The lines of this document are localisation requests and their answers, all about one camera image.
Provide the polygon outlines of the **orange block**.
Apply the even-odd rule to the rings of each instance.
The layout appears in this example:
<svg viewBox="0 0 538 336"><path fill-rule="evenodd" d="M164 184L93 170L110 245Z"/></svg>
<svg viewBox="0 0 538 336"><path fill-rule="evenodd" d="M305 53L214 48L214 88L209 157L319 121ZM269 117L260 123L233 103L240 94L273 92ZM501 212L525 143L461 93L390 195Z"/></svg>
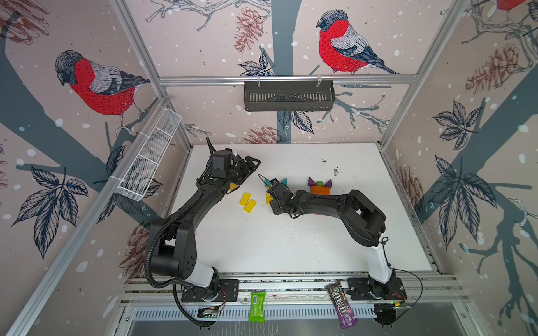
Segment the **orange block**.
<svg viewBox="0 0 538 336"><path fill-rule="evenodd" d="M310 192L314 195L330 195L331 189L322 186L311 186Z"/></svg>

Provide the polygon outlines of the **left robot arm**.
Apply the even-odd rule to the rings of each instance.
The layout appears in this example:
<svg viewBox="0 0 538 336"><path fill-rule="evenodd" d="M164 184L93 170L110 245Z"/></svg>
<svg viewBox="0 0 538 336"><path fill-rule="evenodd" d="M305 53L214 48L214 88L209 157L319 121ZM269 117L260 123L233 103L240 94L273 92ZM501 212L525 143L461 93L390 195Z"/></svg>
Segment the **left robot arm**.
<svg viewBox="0 0 538 336"><path fill-rule="evenodd" d="M219 273L198 261L196 229L211 208L230 193L230 187L241 186L261 161L242 158L230 148L217 150L209 139L206 141L210 157L196 179L196 192L179 210L149 226L144 274L154 288L182 285L197 298L211 301L219 295Z"/></svg>

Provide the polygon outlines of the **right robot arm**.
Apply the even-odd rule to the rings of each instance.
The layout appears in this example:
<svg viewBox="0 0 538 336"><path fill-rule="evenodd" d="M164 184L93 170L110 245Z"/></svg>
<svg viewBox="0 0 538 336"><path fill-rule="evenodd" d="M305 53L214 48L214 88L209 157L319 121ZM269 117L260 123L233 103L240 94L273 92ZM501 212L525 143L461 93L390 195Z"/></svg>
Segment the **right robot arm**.
<svg viewBox="0 0 538 336"><path fill-rule="evenodd" d="M367 256L368 276L350 278L349 290L353 300L408 299L402 280L389 265L383 236L385 214L358 190L342 195L316 195L305 190L291 192L277 183L268 189L273 214L288 214L296 219L307 214L334 217L342 221L351 238L363 246Z"/></svg>

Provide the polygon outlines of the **yellow block far left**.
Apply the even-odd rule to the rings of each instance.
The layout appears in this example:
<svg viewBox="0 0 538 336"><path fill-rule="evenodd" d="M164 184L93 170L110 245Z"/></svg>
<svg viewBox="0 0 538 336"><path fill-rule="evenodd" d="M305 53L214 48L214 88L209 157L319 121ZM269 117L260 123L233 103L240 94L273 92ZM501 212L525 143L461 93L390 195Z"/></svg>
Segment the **yellow block far left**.
<svg viewBox="0 0 538 336"><path fill-rule="evenodd" d="M250 200L250 194L244 193L241 197L240 205L245 207L248 204L249 200Z"/></svg>

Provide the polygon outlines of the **green snack packet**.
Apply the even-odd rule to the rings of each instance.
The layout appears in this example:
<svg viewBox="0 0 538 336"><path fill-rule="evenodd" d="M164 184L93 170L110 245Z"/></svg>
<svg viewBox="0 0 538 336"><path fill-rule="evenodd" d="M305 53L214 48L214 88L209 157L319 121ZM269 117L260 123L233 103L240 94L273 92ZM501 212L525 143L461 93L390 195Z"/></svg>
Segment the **green snack packet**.
<svg viewBox="0 0 538 336"><path fill-rule="evenodd" d="M251 302L249 309L249 323L264 323L265 316L263 312L266 292L251 293Z"/></svg>

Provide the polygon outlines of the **purple candy packet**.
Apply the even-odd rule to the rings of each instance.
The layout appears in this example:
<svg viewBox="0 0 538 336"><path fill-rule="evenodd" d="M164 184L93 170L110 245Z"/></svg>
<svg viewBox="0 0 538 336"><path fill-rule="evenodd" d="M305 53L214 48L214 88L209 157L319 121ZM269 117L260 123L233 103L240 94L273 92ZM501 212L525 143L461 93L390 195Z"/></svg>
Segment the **purple candy packet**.
<svg viewBox="0 0 538 336"><path fill-rule="evenodd" d="M357 323L357 317L347 301L341 283L339 281L331 283L325 286L325 289L328 292L333 306L336 309L338 320L342 329L353 327Z"/></svg>

